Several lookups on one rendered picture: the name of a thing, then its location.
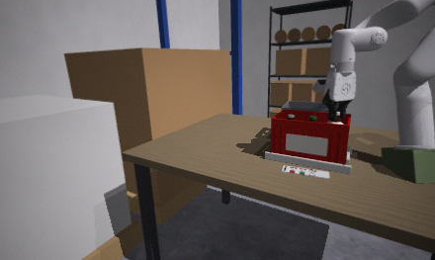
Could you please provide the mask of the white paper pick list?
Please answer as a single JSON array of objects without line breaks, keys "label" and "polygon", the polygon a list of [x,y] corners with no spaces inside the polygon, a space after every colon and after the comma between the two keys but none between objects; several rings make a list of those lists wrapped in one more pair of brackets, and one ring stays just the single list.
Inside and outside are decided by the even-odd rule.
[{"label": "white paper pick list", "polygon": [[292,166],[283,166],[282,172],[329,179],[329,172],[326,171],[305,169],[305,168],[292,167]]}]

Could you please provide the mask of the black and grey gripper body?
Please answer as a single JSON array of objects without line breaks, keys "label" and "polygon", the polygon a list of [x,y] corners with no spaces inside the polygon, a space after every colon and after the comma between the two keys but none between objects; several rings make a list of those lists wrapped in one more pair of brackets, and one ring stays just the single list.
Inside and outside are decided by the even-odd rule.
[{"label": "black and grey gripper body", "polygon": [[353,100],[356,92],[355,71],[329,71],[325,81],[324,96],[328,88],[330,100],[333,102]]}]

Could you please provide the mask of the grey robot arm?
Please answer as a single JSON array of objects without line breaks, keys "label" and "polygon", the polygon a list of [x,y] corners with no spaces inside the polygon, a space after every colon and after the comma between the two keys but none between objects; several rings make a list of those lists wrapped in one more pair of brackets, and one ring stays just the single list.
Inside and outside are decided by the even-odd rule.
[{"label": "grey robot arm", "polygon": [[[435,5],[435,0],[394,0],[356,28],[335,31],[329,71],[354,70],[356,52],[381,48],[388,39],[387,30],[415,19],[431,5]],[[435,149],[424,146],[435,145],[428,84],[435,76],[435,26],[422,40],[393,75],[399,134],[399,145],[394,148]]]}]

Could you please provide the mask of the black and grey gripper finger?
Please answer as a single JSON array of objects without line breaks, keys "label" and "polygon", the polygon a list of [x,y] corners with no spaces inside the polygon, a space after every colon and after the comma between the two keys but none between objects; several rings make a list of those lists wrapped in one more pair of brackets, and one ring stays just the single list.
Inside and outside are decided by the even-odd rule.
[{"label": "black and grey gripper finger", "polygon": [[347,109],[347,106],[351,101],[353,100],[339,102],[339,108],[337,108],[337,112],[340,112],[341,120],[345,119],[345,109]]},{"label": "black and grey gripper finger", "polygon": [[[324,96],[324,98],[322,100],[322,103],[327,106],[327,109],[329,109],[328,119],[332,120],[332,121],[336,121],[336,116],[337,116],[336,105],[337,105],[337,102],[333,102],[329,98],[330,97],[329,97],[329,88],[328,88],[328,90],[327,90],[327,92],[326,92],[326,94],[325,94],[325,96]],[[328,102],[328,100],[329,100],[329,102]],[[333,105],[332,105],[332,103],[333,103]]]}]

